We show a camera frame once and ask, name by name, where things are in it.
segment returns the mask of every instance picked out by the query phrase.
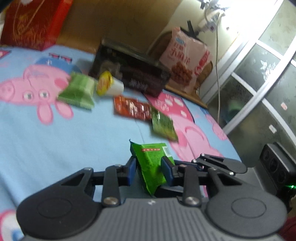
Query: peppa pig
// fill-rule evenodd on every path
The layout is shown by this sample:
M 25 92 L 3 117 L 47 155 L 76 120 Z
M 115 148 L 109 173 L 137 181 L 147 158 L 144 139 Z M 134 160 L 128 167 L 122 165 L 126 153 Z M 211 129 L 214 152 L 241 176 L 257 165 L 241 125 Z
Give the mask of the peppa pig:
M 19 241 L 23 237 L 15 210 L 6 210 L 0 213 L 0 241 Z
M 222 156 L 210 146 L 206 135 L 194 123 L 189 109 L 181 98 L 165 93 L 161 93 L 157 99 L 151 96 L 146 98 L 155 108 L 173 120 L 179 141 L 170 142 L 170 145 L 182 161 L 191 161 L 201 153 Z
M 60 91 L 68 86 L 69 75 L 56 67 L 31 65 L 23 76 L 0 83 L 0 101 L 17 105 L 35 105 L 37 116 L 43 124 L 51 124 L 54 104 L 58 113 L 66 118 L 73 117 L 71 107 L 56 101 Z
M 206 114 L 205 117 L 213 125 L 213 132 L 216 134 L 216 136 L 222 141 L 228 140 L 227 135 L 224 133 L 224 131 L 221 129 L 218 123 L 214 120 L 214 118 L 210 114 Z

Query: paper label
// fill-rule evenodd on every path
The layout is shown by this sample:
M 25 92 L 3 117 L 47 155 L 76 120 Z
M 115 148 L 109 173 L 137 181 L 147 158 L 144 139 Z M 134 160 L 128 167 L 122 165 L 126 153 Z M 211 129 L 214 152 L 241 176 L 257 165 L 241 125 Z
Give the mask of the paper label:
M 172 156 L 167 146 L 163 146 L 163 151 L 167 157 Z
M 276 128 L 273 125 L 270 125 L 269 129 L 273 134 L 277 132 Z
M 281 103 L 281 107 L 282 107 L 284 110 L 287 110 L 287 109 L 288 109 L 287 105 L 286 105 L 284 102 Z

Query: bed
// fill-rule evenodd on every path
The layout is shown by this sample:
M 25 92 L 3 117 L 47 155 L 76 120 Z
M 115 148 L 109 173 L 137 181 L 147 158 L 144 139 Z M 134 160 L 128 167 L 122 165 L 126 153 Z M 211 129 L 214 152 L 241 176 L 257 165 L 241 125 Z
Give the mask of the bed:
M 174 120 L 179 143 L 154 135 L 140 120 L 114 114 L 113 99 L 94 95 L 92 111 L 56 102 L 72 71 L 87 74 L 94 55 L 62 46 L 43 52 L 0 48 L 0 241 L 17 241 L 22 232 L 15 218 L 29 195 L 84 168 L 102 171 L 125 164 L 130 142 L 167 144 L 176 160 L 201 153 L 240 158 L 208 111 L 169 92 L 158 99 L 125 90 L 124 96 L 149 101 Z M 101 198 L 101 187 L 94 199 Z M 136 178 L 122 188 L 123 197 L 147 194 Z

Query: green snack package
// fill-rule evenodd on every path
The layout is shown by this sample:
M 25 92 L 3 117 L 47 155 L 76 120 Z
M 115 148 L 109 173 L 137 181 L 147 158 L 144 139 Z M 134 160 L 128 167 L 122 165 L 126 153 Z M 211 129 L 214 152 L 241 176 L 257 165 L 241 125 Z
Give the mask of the green snack package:
M 160 169 L 160 161 L 163 156 L 167 156 L 174 163 L 165 143 L 156 144 L 136 144 L 131 142 L 131 153 L 136 156 L 141 166 L 142 176 L 148 192 L 153 195 L 162 184 L 166 183 L 165 177 Z
M 94 107 L 92 96 L 95 88 L 95 80 L 84 74 L 71 73 L 71 81 L 66 89 L 59 93 L 57 100 L 91 109 Z
M 151 107 L 153 131 L 171 140 L 178 141 L 178 136 L 175 132 L 173 120 L 161 113 L 154 107 Z

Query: red box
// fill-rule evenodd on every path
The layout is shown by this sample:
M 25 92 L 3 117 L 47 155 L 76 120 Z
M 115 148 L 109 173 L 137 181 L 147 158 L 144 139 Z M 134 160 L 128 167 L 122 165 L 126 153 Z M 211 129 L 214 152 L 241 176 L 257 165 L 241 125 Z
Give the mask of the red box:
M 73 0 L 33 0 L 9 6 L 0 43 L 44 50 L 56 43 Z

